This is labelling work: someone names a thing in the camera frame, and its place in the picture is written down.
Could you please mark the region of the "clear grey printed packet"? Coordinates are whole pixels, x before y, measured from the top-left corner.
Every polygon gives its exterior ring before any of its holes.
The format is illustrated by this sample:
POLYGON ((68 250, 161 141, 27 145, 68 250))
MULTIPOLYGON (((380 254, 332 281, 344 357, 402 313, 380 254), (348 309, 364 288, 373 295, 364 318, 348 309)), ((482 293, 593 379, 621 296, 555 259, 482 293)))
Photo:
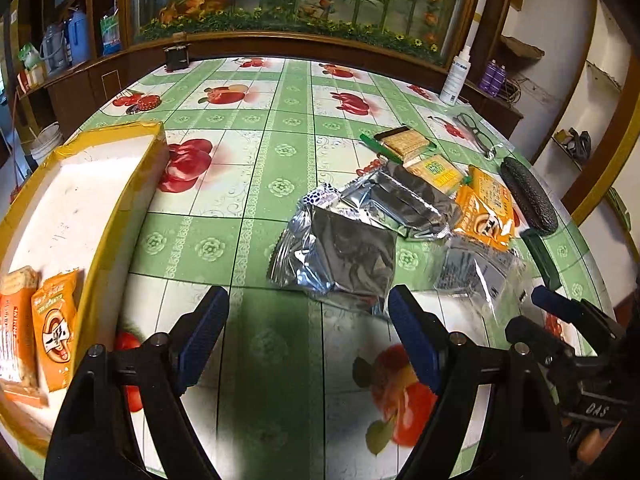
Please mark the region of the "clear grey printed packet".
POLYGON ((474 238, 455 235, 446 241, 434 289, 467 296, 479 314, 506 324, 521 314, 530 273, 510 250, 502 252, 474 238))

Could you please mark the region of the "silver foil snack bag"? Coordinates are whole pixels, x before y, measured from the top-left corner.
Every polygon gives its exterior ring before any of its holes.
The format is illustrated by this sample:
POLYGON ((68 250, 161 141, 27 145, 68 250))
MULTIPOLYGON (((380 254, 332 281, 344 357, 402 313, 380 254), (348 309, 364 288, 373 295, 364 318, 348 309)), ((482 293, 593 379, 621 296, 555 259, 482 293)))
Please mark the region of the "silver foil snack bag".
POLYGON ((389 230, 303 204, 274 246, 267 278, 337 308, 382 316, 396 245, 389 230))
POLYGON ((340 199, 375 226, 405 240, 442 240, 462 218, 448 195, 396 162, 386 162, 346 185, 340 199))

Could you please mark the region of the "orange snack packet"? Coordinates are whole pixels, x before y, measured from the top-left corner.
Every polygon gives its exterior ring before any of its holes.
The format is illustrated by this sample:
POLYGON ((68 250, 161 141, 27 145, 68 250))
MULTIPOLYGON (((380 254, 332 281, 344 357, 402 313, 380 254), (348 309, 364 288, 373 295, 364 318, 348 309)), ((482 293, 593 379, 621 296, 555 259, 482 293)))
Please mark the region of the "orange snack packet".
POLYGON ((454 228, 457 233, 502 252, 509 248, 510 239, 514 237, 514 220, 502 222, 467 185, 458 189, 456 203, 462 211, 462 217, 454 228))

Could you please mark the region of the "yellow label cracker pack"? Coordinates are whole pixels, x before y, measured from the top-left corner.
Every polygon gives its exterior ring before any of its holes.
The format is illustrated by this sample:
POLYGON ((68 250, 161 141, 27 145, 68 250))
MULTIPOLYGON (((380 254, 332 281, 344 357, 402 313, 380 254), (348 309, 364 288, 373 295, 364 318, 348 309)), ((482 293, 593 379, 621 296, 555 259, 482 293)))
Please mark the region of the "yellow label cracker pack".
POLYGON ((410 162, 405 170, 446 195, 454 194, 465 179, 465 175, 456 166, 439 154, 410 162))

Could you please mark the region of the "blue white candy packet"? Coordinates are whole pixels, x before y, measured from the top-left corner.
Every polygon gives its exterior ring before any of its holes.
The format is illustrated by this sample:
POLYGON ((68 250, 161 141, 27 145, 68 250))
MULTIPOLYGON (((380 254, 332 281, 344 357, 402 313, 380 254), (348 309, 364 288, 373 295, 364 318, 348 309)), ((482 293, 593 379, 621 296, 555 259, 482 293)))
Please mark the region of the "blue white candy packet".
POLYGON ((340 190, 333 184, 322 182, 316 188, 305 194, 299 200, 299 205, 328 208, 335 204, 340 199, 340 196, 340 190))

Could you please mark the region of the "clear cracker pack black edge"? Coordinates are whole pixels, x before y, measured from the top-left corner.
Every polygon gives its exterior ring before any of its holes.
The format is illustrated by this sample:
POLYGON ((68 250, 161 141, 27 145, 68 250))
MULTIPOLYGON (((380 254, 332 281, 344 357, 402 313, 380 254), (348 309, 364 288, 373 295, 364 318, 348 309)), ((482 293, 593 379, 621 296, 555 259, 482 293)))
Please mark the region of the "clear cracker pack black edge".
POLYGON ((401 126, 379 132, 374 136, 391 152, 395 153, 403 162, 410 162, 417 157, 434 153, 437 145, 427 139, 420 131, 408 126, 401 126))

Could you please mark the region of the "fruit pattern green tablecloth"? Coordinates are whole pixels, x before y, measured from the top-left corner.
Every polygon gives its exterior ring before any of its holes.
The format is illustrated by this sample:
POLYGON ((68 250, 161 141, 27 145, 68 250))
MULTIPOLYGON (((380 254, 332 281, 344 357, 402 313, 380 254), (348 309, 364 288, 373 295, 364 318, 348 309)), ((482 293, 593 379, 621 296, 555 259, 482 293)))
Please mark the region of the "fruit pattern green tablecloth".
POLYGON ((420 87, 329 63, 217 58, 168 73, 157 66, 89 106, 68 134, 132 122, 134 94, 158 96, 139 114, 167 142, 206 148, 178 171, 190 188, 157 191, 126 238, 132 259, 99 332, 112 342, 169 330, 209 286, 228 289, 226 331, 200 382, 182 402, 210 460, 226 479, 390 479, 409 451, 366 445, 381 418, 378 394, 352 366, 398 359, 382 318, 318 304, 267 280, 269 259, 298 201, 321 183, 341 186, 369 165, 362 136, 408 125, 458 168, 496 174, 518 149, 469 105, 444 107, 420 87), (457 124, 469 115, 496 159, 457 124))

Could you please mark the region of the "black textured glasses case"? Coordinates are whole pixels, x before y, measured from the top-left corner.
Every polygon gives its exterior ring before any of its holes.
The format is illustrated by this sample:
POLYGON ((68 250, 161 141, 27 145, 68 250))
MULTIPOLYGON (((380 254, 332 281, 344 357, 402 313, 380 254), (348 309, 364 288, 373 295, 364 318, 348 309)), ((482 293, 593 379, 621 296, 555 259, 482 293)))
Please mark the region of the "black textured glasses case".
POLYGON ((526 223, 543 236, 554 234, 559 227, 558 216, 548 195, 530 171, 517 159, 506 157, 500 164, 499 174, 526 223))

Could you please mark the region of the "orange packet in box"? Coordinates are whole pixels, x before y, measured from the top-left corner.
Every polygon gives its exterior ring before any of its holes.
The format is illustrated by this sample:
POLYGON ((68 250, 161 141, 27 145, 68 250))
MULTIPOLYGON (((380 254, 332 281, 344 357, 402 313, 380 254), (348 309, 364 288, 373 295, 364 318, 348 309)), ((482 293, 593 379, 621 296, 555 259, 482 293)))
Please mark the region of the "orange packet in box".
POLYGON ((75 354, 75 289, 79 271, 45 280, 32 295, 38 362, 49 392, 68 387, 75 354))

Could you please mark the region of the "white plastic bucket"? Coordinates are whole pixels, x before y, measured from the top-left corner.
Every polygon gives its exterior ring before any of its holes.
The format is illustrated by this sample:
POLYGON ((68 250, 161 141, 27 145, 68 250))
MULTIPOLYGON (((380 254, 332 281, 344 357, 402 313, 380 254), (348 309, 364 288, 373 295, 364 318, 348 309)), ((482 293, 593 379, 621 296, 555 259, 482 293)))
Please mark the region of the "white plastic bucket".
POLYGON ((29 156, 40 166, 58 146, 63 144, 63 133, 58 122, 52 122, 29 143, 29 156))

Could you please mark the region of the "white spray bottle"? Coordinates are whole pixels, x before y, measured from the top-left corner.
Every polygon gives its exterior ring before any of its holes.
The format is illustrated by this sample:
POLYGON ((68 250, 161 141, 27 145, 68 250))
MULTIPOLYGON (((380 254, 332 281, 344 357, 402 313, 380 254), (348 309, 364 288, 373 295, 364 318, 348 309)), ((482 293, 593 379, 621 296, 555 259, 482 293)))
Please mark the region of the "white spray bottle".
POLYGON ((466 44, 452 60, 442 91, 439 93, 439 99, 444 104, 454 105, 457 103, 470 68, 471 47, 466 44))

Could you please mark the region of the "purple cans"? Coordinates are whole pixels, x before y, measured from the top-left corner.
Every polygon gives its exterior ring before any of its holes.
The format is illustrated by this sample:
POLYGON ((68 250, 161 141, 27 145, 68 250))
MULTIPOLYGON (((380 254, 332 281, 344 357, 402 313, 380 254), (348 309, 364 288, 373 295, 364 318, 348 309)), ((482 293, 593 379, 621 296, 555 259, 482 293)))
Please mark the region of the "purple cans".
POLYGON ((487 64, 482 78, 480 78, 478 88, 495 98, 498 96, 505 81, 506 68, 503 65, 499 65, 495 60, 491 60, 487 64))

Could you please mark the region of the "small black box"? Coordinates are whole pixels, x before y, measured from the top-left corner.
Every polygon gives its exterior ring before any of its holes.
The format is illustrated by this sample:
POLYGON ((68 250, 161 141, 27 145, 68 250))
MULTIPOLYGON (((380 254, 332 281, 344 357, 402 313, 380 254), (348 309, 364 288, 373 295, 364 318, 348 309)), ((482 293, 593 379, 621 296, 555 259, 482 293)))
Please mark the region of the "small black box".
POLYGON ((191 64, 188 44, 173 44, 170 47, 166 47, 164 55, 167 73, 186 70, 191 64))

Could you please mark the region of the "blue water jug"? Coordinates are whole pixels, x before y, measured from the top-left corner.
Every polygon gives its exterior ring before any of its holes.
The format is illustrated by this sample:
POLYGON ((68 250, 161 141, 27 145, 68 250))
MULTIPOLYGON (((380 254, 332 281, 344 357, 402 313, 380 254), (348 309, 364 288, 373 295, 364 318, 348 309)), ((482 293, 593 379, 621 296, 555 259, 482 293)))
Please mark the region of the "blue water jug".
POLYGON ((87 15, 80 9, 70 8, 66 30, 72 65, 87 62, 91 56, 87 15))

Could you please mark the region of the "black frame eyeglasses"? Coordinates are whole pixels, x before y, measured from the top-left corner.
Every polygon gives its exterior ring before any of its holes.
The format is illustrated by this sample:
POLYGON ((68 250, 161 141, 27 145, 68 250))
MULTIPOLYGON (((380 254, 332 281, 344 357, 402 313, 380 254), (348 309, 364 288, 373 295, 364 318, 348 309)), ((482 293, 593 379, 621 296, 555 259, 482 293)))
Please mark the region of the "black frame eyeglasses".
POLYGON ((494 160, 498 155, 500 143, 494 141, 488 132, 485 132, 476 120, 469 114, 460 113, 454 116, 454 121, 467 134, 474 148, 487 160, 494 160))

